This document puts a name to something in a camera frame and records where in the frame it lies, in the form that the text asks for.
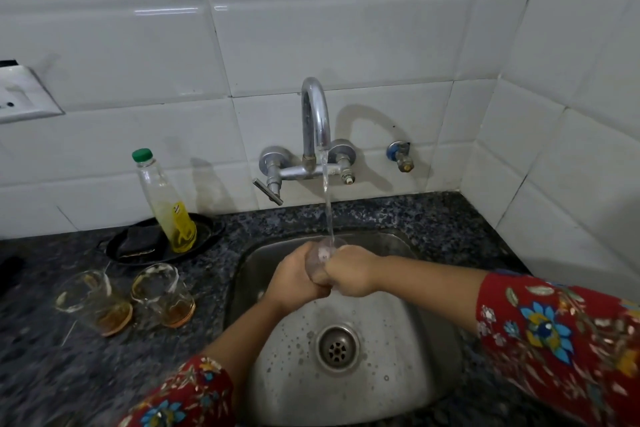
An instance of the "glass tumbler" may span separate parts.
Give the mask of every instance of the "glass tumbler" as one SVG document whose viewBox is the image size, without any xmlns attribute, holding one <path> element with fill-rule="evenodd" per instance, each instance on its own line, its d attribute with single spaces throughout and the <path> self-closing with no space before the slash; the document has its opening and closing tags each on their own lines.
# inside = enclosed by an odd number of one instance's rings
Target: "glass tumbler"
<svg viewBox="0 0 640 427">
<path fill-rule="evenodd" d="M 193 316 L 196 302 L 170 264 L 154 264 L 142 270 L 131 286 L 131 297 L 151 310 L 160 323 L 179 328 Z"/>
<path fill-rule="evenodd" d="M 305 270 L 311 282 L 319 286 L 328 286 L 331 284 L 331 279 L 324 271 L 324 264 L 328 262 L 333 254 L 343 245 L 347 245 L 347 242 L 341 238 L 334 238 L 332 243 L 331 237 L 324 237 L 307 252 L 307 256 L 305 257 Z"/>
<path fill-rule="evenodd" d="M 131 303 L 100 270 L 86 270 L 68 279 L 56 294 L 56 309 L 72 314 L 105 337 L 119 332 L 133 314 Z"/>
</svg>

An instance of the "hand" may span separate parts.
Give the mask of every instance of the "hand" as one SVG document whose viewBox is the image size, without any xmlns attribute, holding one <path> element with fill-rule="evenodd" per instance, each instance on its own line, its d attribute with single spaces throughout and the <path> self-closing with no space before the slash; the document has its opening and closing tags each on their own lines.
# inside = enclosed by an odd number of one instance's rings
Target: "hand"
<svg viewBox="0 0 640 427">
<path fill-rule="evenodd" d="M 262 300 L 277 304 L 285 315 L 304 304 L 328 296 L 331 287 L 317 286 L 305 271 L 305 255 L 314 245 L 307 242 L 278 264 Z"/>
<path fill-rule="evenodd" d="M 361 246 L 344 245 L 324 264 L 324 271 L 343 296 L 364 297 L 378 290 L 382 260 Z"/>
</svg>

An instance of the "running water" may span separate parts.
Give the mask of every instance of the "running water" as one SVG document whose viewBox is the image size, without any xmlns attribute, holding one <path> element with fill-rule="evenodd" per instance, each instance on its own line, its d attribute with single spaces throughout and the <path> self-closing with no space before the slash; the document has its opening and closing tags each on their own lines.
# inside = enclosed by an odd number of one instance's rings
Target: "running water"
<svg viewBox="0 0 640 427">
<path fill-rule="evenodd" d="M 320 162 L 322 164 L 322 184 L 324 188 L 324 203 L 326 213 L 326 227 L 329 231 L 330 246 L 333 247 L 333 214 L 331 213 L 331 196 L 329 195 L 329 151 L 320 151 Z"/>
</svg>

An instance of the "stainless steel sink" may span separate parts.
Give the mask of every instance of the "stainless steel sink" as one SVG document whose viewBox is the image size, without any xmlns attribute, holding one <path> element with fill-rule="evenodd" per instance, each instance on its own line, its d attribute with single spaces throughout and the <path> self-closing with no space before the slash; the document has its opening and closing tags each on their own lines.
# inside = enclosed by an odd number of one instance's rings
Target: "stainless steel sink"
<svg viewBox="0 0 640 427">
<path fill-rule="evenodd" d="M 415 258 L 394 230 L 337 234 L 378 255 Z M 278 263 L 301 236 L 244 255 L 225 325 L 260 298 Z M 326 426 L 409 412 L 457 384 L 461 351 L 454 326 L 390 294 L 355 299 L 337 291 L 285 318 L 269 337 L 246 386 L 246 423 Z"/>
</svg>

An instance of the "cloth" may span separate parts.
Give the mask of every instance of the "cloth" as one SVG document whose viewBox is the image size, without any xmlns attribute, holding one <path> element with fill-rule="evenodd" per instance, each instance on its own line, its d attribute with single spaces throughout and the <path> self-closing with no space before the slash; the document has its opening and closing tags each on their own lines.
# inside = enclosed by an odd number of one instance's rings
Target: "cloth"
<svg viewBox="0 0 640 427">
<path fill-rule="evenodd" d="M 233 384 L 211 358 L 196 355 L 118 423 L 118 427 L 232 427 Z"/>
<path fill-rule="evenodd" d="M 589 425 L 640 425 L 640 305 L 492 273 L 476 318 L 492 364 L 526 393 Z"/>
<path fill-rule="evenodd" d="M 640 426 L 640 305 L 492 273 L 480 288 L 476 318 L 492 365 L 526 393 L 590 425 Z M 222 367 L 196 355 L 118 427 L 233 426 L 232 392 Z"/>
</svg>

